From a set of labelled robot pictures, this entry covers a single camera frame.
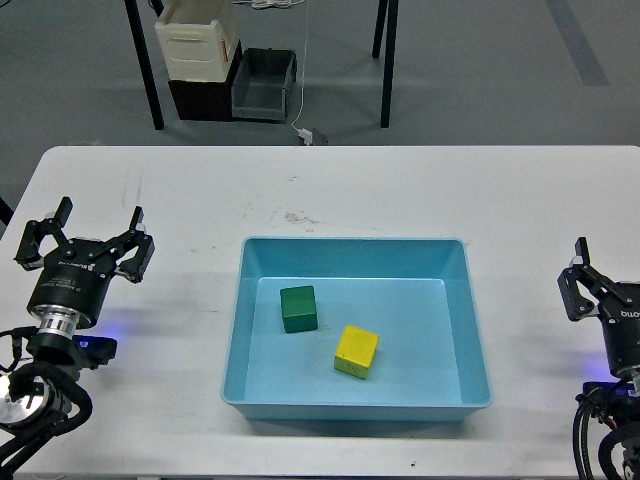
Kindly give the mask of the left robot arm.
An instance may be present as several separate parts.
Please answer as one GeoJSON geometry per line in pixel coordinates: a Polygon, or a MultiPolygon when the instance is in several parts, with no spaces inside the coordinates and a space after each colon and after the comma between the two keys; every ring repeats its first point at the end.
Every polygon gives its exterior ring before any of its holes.
{"type": "Polygon", "coordinates": [[[28,221],[15,256],[24,270],[41,274],[27,304],[37,325],[1,334],[12,349],[1,369],[1,429],[12,436],[1,447],[4,479],[90,418],[93,403],[80,373],[108,364],[117,342],[84,332],[97,324],[112,279],[141,282],[154,253],[141,207],[122,234],[106,241],[68,238],[63,228],[72,208],[64,197],[54,213],[28,221]]]}

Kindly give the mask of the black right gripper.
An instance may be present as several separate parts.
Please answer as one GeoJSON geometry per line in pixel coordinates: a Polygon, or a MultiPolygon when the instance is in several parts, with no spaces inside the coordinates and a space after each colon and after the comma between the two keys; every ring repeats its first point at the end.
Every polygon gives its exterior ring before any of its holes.
{"type": "Polygon", "coordinates": [[[639,284],[615,282],[595,269],[585,237],[577,239],[557,283],[570,321],[601,320],[610,373],[633,378],[639,372],[639,284]]]}

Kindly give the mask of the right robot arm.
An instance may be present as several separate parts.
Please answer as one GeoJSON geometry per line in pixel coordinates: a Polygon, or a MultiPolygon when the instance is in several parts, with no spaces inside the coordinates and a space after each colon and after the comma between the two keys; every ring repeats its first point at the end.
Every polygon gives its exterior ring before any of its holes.
{"type": "Polygon", "coordinates": [[[567,317],[572,322],[600,321],[609,371],[616,382],[590,381],[576,396],[572,451],[577,475],[592,479],[589,424],[609,428],[599,443],[597,460],[607,479],[639,477],[639,284],[615,282],[590,261],[587,240],[575,243],[575,256],[557,279],[567,317]]]}

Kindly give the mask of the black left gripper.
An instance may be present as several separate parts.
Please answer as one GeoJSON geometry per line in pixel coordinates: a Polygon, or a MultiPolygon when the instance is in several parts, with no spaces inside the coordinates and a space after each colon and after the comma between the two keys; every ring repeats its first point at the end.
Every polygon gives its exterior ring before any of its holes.
{"type": "Polygon", "coordinates": [[[79,315],[79,328],[88,329],[97,324],[111,279],[121,276],[140,283],[155,245],[143,225],[141,206],[135,207],[128,229],[105,246],[86,239],[71,243],[63,227],[72,208],[72,200],[63,197],[52,215],[28,221],[14,260],[25,271],[44,266],[27,304],[32,316],[42,316],[48,307],[63,307],[79,315]],[[43,257],[40,246],[47,236],[54,238],[58,248],[43,257]]]}

